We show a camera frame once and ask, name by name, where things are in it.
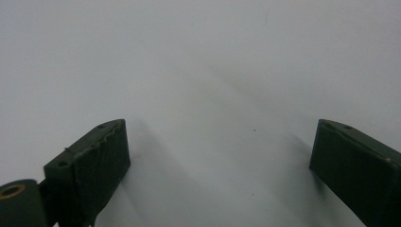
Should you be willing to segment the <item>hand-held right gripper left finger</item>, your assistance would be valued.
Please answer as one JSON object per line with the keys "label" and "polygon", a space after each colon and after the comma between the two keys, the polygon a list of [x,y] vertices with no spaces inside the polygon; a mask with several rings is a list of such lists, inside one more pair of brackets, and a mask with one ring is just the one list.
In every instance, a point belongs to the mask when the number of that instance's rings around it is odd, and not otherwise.
{"label": "hand-held right gripper left finger", "polygon": [[60,227],[94,227],[131,160],[126,121],[102,123],[44,166]]}

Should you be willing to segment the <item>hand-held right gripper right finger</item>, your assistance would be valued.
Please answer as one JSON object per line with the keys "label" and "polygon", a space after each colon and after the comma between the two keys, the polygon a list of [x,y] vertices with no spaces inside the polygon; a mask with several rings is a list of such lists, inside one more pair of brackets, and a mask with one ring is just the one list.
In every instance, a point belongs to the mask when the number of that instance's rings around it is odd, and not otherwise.
{"label": "hand-held right gripper right finger", "polygon": [[367,227],[401,227],[401,153],[339,122],[318,123],[309,168]]}

